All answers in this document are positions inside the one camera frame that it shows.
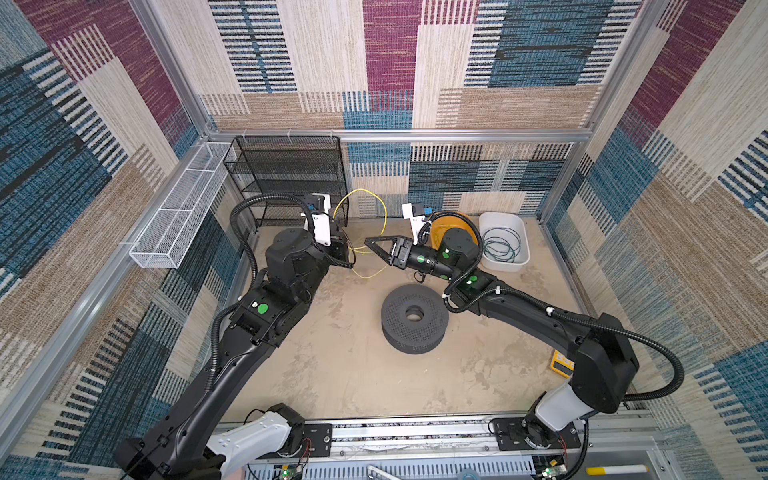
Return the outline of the dark grey cable spool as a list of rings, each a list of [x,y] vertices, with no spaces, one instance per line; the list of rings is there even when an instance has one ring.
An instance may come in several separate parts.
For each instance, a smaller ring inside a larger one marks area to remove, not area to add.
[[[443,340],[449,312],[441,295],[420,284],[392,290],[381,307],[381,328],[396,350],[420,355],[434,350]]]

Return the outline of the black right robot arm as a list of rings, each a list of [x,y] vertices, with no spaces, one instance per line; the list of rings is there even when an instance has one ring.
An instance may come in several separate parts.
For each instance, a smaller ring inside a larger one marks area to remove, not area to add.
[[[432,227],[448,216],[466,226],[449,230],[433,248]],[[483,235],[473,221],[457,212],[430,214],[413,238],[368,237],[365,244],[390,266],[445,280],[442,300],[449,312],[499,320],[560,349],[573,361],[569,379],[542,394],[521,422],[525,439],[534,448],[549,447],[577,419],[614,413],[625,401],[660,399],[683,384],[685,369],[678,356],[661,343],[623,328],[616,317],[603,313],[593,318],[564,310],[483,271]],[[670,363],[673,376],[666,385],[630,392],[640,369],[634,343],[657,351]]]

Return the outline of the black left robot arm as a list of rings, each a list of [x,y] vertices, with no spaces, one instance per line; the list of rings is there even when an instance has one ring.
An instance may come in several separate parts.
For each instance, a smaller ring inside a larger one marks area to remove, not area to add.
[[[256,370],[308,313],[333,265],[349,268],[348,241],[330,197],[275,194],[299,206],[304,225],[281,231],[254,268],[248,291],[211,327],[211,358],[152,429],[122,441],[115,462],[132,479],[225,479],[264,455],[305,450],[304,419],[285,404],[225,433],[215,429]]]

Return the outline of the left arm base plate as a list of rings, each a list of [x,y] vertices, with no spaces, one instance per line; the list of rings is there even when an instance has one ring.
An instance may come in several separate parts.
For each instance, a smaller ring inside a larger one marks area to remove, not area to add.
[[[276,452],[261,459],[306,459],[329,457],[333,439],[331,423],[305,423],[293,426],[286,443]]]

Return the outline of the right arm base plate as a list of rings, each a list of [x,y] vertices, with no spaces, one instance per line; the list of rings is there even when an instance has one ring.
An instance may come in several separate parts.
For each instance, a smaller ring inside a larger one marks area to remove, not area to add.
[[[532,441],[527,441],[527,434],[522,426],[523,417],[496,417],[489,421],[489,432],[496,437],[498,449],[500,451],[534,451],[534,450],[561,450],[560,439],[565,442],[566,447],[571,449],[580,449],[582,446],[581,430],[578,429],[580,422],[569,423],[565,429],[559,432],[548,446],[535,446]]]

